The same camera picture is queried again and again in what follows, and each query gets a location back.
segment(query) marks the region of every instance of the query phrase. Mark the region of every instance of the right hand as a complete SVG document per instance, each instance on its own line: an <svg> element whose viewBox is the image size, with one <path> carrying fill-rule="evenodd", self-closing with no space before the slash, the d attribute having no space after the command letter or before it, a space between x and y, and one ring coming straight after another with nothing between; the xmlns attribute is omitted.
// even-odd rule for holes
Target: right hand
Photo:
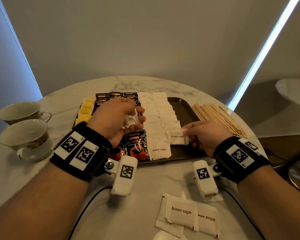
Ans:
<svg viewBox="0 0 300 240"><path fill-rule="evenodd" d="M231 132L215 121L196 121L183 126L188 129L184 132L189 137L193 147L204 150L208 157L214 158L214 150L225 139L233 136Z"/></svg>

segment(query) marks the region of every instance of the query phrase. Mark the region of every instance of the coffee cup image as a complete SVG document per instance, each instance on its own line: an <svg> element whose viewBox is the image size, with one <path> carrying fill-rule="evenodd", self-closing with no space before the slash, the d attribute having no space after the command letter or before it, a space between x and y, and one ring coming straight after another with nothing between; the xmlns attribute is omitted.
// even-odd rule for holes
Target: coffee cup image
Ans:
<svg viewBox="0 0 300 240"><path fill-rule="evenodd" d="M145 152L145 149L141 145L136 145L132 147L129 151L130 156L135 157L138 161L146 160L147 159L147 153Z"/></svg>
<svg viewBox="0 0 300 240"><path fill-rule="evenodd" d="M110 158L115 161L120 161L121 157L124 156L124 150L122 147L117 146L111 150Z"/></svg>

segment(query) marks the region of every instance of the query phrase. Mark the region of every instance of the hand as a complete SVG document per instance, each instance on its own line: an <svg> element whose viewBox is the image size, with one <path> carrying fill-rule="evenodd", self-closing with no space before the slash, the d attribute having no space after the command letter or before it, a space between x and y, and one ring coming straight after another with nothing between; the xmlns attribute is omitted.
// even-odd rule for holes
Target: hand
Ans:
<svg viewBox="0 0 300 240"><path fill-rule="evenodd" d="M211 158L214 158L213 153L216 147L225 139L233 136L222 125L212 120L192 122L183 128L188 129L184 135L189 137L192 146L199 146L199 149L204 150Z"/></svg>
<svg viewBox="0 0 300 240"><path fill-rule="evenodd" d="M124 115L143 113L143 107L136 106L136 102L125 97L117 97L100 105L87 123L87 126L110 141L112 148L117 147L124 134L142 130L143 124L134 124L128 129L122 129ZM138 116L140 122L145 122L145 116Z"/></svg>

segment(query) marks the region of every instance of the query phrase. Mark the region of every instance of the left hand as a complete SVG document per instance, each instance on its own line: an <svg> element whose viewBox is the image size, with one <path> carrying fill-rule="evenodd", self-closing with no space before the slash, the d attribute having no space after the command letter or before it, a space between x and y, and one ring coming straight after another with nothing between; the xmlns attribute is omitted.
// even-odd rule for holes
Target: left hand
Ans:
<svg viewBox="0 0 300 240"><path fill-rule="evenodd" d="M87 123L87 126L110 141L112 148L117 147L124 134L142 130L143 124L131 125L128 129L122 129L124 115L136 115L143 113L143 107L136 106L136 102L125 97L117 97L100 105ZM145 122L145 116L138 116L140 122Z"/></svg>

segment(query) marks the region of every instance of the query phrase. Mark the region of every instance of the wrist strap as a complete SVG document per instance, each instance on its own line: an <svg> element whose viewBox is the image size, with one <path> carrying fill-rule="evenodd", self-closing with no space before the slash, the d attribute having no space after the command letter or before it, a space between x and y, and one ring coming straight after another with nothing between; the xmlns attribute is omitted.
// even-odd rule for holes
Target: wrist strap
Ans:
<svg viewBox="0 0 300 240"><path fill-rule="evenodd" d="M58 144L50 162L84 181L91 181L108 159L111 143L81 122Z"/></svg>
<svg viewBox="0 0 300 240"><path fill-rule="evenodd" d="M217 146L213 155L221 166L221 176L239 183L258 168L270 165L261 150L245 138L232 136Z"/></svg>

